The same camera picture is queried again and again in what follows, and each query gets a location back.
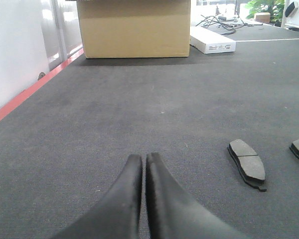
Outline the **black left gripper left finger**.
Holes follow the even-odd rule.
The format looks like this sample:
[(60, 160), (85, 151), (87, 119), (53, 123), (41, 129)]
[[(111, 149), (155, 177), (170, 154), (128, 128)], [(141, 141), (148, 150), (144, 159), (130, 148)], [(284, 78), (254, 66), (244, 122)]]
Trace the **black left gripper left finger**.
[(131, 154), (113, 185), (86, 214), (54, 239), (137, 239), (142, 201), (143, 164)]

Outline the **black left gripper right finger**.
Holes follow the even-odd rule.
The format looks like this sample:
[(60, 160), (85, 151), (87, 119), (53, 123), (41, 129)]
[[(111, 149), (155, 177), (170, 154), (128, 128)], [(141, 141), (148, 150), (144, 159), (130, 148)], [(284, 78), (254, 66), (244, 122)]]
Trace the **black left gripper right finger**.
[(186, 192), (157, 152), (146, 158), (146, 205), (153, 239), (245, 239)]

